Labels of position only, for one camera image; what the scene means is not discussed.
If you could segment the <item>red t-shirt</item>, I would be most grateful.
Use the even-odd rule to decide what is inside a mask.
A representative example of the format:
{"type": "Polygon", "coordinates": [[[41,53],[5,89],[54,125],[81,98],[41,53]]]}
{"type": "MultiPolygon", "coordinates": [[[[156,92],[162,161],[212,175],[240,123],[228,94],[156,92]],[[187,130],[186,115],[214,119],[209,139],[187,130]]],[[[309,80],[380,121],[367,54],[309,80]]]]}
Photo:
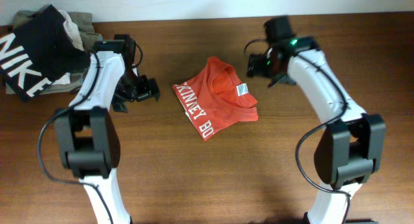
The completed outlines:
{"type": "Polygon", "coordinates": [[[172,86],[184,113],[202,140],[238,122],[258,120],[257,100],[234,67],[219,58],[207,59],[202,71],[172,86]]]}

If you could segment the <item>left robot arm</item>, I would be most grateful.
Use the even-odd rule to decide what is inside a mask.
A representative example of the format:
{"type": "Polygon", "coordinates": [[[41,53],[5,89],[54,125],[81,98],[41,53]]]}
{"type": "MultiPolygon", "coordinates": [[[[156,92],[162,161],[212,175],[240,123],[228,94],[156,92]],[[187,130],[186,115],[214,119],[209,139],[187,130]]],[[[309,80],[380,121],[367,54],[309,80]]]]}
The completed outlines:
{"type": "Polygon", "coordinates": [[[97,41],[82,86],[67,109],[51,122],[61,163],[84,187],[98,223],[132,223],[120,193],[117,168],[120,141],[110,111],[127,113],[126,103],[158,99],[157,82],[138,72],[135,54],[143,51],[128,34],[97,41]]]}

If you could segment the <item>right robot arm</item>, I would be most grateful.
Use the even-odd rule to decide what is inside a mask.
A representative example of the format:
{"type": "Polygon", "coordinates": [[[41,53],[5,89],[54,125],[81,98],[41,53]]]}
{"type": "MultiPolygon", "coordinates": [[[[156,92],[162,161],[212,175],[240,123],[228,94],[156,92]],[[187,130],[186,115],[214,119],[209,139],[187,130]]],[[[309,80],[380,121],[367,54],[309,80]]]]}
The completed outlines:
{"type": "Polygon", "coordinates": [[[298,85],[321,122],[301,137],[295,149],[301,175],[318,191],[302,222],[348,223],[353,196],[380,168],[386,123],[351,98],[315,38],[297,36],[288,16],[273,17],[263,26],[268,47],[262,54],[249,56],[246,75],[270,78],[270,86],[298,85]],[[319,130],[323,134],[314,152],[320,178],[316,183],[301,165],[300,149],[319,130]]]}

